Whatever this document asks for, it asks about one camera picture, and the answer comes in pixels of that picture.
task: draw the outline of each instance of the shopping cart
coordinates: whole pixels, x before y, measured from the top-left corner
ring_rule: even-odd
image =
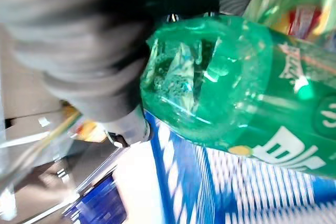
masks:
[[[193,145],[146,117],[167,223],[336,223],[334,180]]]

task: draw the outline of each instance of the bottle label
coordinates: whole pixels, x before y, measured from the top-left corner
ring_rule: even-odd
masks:
[[[268,87],[233,154],[336,177],[336,55],[278,33]]]
[[[289,12],[289,35],[306,39],[316,27],[321,16],[320,8],[316,6],[298,6]]]

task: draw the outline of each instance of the blue object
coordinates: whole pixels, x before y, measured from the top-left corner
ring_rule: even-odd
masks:
[[[80,224],[122,224],[127,218],[111,174],[94,185],[64,215]]]
[[[166,223],[336,223],[334,180],[196,146],[146,118]]]

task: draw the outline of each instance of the green plastic bottle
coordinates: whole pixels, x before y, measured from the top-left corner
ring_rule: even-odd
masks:
[[[187,140],[336,177],[336,55],[239,17],[164,25],[144,107]]]

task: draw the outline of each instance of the white surface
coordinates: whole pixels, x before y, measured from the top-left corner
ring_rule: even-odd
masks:
[[[117,163],[113,176],[128,213],[125,224],[165,223],[150,142],[132,146]]]

